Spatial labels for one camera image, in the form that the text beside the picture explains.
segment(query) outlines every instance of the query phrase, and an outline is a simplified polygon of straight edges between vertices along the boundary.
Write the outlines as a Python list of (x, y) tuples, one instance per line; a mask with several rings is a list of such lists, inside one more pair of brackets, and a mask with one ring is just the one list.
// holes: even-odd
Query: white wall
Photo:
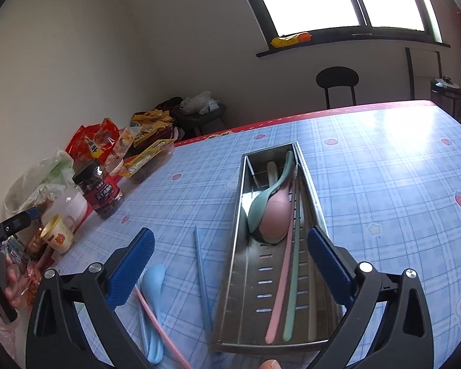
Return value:
[(0, 220), (29, 166), (64, 149), (81, 124), (160, 102), (124, 0), (6, 0), (0, 9)]
[[(408, 100), (404, 48), (440, 50), (443, 69), (461, 86), (461, 30), (452, 0), (434, 0), (445, 43), (352, 41), (282, 51), (267, 50), (247, 0), (129, 0), (150, 45), (167, 98), (211, 90), (227, 104), (224, 120), (238, 126), (325, 109), (316, 74), (347, 66), (360, 76), (359, 104)], [(332, 108), (350, 105), (349, 90), (330, 91)]]

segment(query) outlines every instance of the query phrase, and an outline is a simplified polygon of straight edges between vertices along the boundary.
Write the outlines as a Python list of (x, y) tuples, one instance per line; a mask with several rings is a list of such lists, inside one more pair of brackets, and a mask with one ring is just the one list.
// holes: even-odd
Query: window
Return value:
[[(442, 43), (429, 0), (249, 0), (268, 42), (309, 32), (306, 44), (395, 39)], [(277, 50), (270, 46), (267, 55)]]

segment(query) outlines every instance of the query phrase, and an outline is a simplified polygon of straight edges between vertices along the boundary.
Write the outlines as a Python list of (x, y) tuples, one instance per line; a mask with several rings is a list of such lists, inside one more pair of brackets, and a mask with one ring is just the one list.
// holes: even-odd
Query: screw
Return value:
[(404, 271), (404, 273), (405, 273), (410, 279), (416, 278), (416, 272), (415, 272), (413, 269), (407, 269), (406, 271)]
[(53, 269), (48, 269), (48, 270), (45, 272), (45, 278), (51, 279), (53, 276), (54, 276), (54, 270), (53, 270)]
[(358, 267), (362, 272), (372, 272), (372, 265), (369, 262), (361, 262)]
[(99, 262), (95, 262), (89, 266), (89, 272), (97, 273), (100, 272), (103, 266)]

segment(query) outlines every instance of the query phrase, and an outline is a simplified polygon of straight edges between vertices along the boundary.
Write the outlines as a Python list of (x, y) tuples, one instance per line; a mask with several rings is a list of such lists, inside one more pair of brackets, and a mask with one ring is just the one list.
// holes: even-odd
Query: black chair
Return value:
[(325, 89), (326, 109), (330, 109), (328, 88), (337, 86), (350, 87), (353, 105), (357, 105), (354, 87), (358, 84), (358, 74), (353, 69), (344, 66), (332, 66), (331, 68), (323, 69), (317, 74), (316, 83), (319, 87)]

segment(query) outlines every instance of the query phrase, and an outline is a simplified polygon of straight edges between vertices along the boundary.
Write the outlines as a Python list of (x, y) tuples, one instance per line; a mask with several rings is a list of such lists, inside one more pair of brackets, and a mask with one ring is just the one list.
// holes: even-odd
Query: metal tray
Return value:
[[(299, 210), (300, 264), (294, 331), (289, 341), (283, 340), (290, 286), (289, 269), (278, 333), (275, 341), (267, 344), (265, 335), (280, 279), (285, 240), (271, 245), (252, 239), (247, 226), (247, 211), (252, 200), (268, 187), (266, 164), (275, 161), (280, 174), (288, 150), (294, 152), (298, 164), (297, 182), (302, 201)], [(237, 192), (233, 238), (210, 348), (235, 354), (286, 354), (320, 350), (340, 323), (342, 311), (307, 252), (308, 230), (318, 224), (326, 231), (326, 224), (299, 144), (279, 145), (243, 155)]]

